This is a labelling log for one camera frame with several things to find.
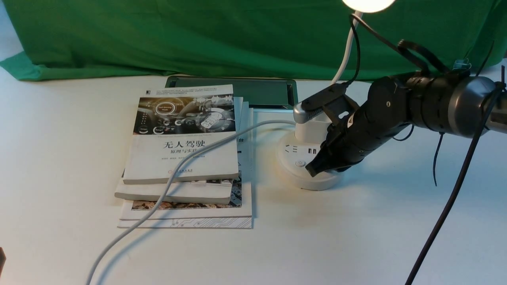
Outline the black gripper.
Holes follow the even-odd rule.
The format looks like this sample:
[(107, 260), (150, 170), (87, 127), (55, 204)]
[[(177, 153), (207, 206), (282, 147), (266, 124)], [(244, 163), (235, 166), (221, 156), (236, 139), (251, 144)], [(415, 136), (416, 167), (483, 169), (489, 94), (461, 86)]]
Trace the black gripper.
[(395, 76), (374, 81), (365, 103), (328, 128), (326, 147), (305, 166), (311, 177), (345, 171), (380, 148), (408, 125), (407, 88)]

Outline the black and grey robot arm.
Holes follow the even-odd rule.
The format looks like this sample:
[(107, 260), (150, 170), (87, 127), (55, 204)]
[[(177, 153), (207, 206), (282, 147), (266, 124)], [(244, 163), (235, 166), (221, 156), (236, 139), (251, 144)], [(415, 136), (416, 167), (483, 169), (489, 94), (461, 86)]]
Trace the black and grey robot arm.
[(344, 172), (409, 125), (471, 138), (493, 92), (503, 89), (484, 76), (411, 72), (373, 81), (365, 103), (358, 105), (346, 95), (345, 83), (334, 84), (301, 103), (303, 111), (321, 111), (331, 120), (306, 170), (312, 177), (330, 170)]

